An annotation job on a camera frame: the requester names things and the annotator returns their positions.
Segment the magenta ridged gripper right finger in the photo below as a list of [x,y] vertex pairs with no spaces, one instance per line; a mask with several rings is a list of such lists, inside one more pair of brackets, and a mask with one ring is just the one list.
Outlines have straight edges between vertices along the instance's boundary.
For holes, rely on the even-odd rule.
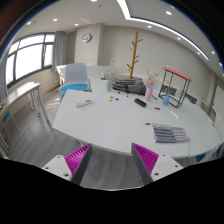
[[152,183],[153,179],[151,177],[151,173],[155,167],[159,155],[136,143],[132,144],[131,153],[140,173],[143,184],[147,185]]

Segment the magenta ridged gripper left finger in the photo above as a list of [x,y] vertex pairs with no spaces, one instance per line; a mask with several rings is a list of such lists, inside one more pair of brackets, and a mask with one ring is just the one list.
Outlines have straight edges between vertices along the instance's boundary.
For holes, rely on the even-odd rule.
[[71,152],[65,157],[65,161],[72,173],[71,181],[76,185],[81,183],[91,155],[92,145],[87,144]]

